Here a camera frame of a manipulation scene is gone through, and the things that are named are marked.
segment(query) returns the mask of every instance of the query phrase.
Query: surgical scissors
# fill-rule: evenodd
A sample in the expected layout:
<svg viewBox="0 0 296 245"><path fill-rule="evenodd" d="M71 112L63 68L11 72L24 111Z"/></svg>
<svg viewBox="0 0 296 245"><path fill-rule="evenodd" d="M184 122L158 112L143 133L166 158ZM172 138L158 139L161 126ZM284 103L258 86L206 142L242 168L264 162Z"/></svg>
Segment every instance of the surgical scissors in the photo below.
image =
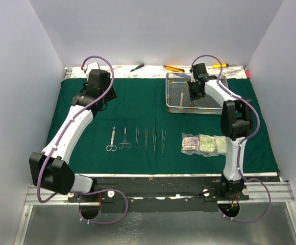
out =
<svg viewBox="0 0 296 245"><path fill-rule="evenodd" d="M124 145L126 145L126 147L127 147L128 149L131 148L131 143L128 143L128 142L127 142L127 127L124 127L124 138L123 138L123 143L120 143L120 144L118 145L118 148L123 149Z"/></svg>
<svg viewBox="0 0 296 245"><path fill-rule="evenodd" d="M113 145L114 137L115 137L115 126L113 127L112 138L111 138L111 145L106 146L106 150L108 152L110 152L110 151L115 152L117 150L117 146Z"/></svg>

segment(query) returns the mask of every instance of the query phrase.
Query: metal wire basket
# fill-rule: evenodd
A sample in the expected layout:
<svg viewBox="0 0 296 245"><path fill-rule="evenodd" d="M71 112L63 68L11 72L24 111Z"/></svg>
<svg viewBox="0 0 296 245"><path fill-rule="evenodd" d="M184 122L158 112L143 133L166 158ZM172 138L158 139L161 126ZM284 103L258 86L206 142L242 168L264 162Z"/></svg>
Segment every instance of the metal wire basket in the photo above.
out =
<svg viewBox="0 0 296 245"><path fill-rule="evenodd" d="M189 95L190 73L169 72L166 74L166 109L171 113L217 114L221 115L221 106L209 95L191 101ZM220 81L228 87L225 76Z"/></svg>

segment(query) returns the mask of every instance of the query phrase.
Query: robotic arm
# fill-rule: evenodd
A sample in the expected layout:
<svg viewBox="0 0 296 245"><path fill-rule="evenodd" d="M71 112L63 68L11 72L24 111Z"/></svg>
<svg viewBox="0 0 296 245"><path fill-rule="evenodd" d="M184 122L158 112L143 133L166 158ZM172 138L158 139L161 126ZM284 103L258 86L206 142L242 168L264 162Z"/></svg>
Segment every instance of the robotic arm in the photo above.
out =
<svg viewBox="0 0 296 245"><path fill-rule="evenodd" d="M103 106L107 106L107 102L117 96L113 87L111 87L103 99L79 114L84 107L102 95L111 83L110 73L100 69L92 69L87 79L88 82L84 84L84 88L73 98L68 116L56 136L41 153L31 154L29 164L34 185L38 183L39 172L45 159L51 149L55 148L44 169L41 187L60 194L93 191L93 180L86 176L74 174L68 166L69 160L85 128L96 114L103 110Z"/></svg>
<svg viewBox="0 0 296 245"><path fill-rule="evenodd" d="M221 176L220 194L224 198L238 193L244 188L243 155L246 138L253 128L251 109L225 86L217 83L216 76L207 73L204 63L193 65L191 79L188 81L191 100L197 100L206 94L219 103L223 110L220 120L222 133L226 136L226 163Z"/></svg>

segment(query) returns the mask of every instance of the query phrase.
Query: white enclosure wall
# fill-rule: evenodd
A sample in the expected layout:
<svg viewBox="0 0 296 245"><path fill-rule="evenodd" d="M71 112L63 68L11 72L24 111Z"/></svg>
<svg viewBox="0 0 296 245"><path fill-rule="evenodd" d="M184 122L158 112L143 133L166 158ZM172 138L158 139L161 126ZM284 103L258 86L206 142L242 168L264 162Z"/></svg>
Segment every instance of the white enclosure wall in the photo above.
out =
<svg viewBox="0 0 296 245"><path fill-rule="evenodd" d="M296 200L296 1L284 1L249 70L277 163Z"/></svg>
<svg viewBox="0 0 296 245"><path fill-rule="evenodd" d="M117 65L188 65L201 54L247 65L283 0L30 2L65 66L92 54Z"/></svg>
<svg viewBox="0 0 296 245"><path fill-rule="evenodd" d="M0 245L15 238L28 158L44 146L63 72L29 1L0 1Z"/></svg>

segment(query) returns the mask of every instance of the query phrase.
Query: black marker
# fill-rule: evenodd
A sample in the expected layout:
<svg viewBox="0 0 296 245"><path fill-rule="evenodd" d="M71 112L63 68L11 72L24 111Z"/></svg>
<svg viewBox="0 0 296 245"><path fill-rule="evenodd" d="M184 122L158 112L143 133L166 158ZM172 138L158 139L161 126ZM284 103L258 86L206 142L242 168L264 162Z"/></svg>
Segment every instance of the black marker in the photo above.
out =
<svg viewBox="0 0 296 245"><path fill-rule="evenodd" d="M140 69L142 67L144 67L144 64L143 63L141 65L138 65L136 68L132 69L130 72L133 72L133 71L135 71L137 69Z"/></svg>

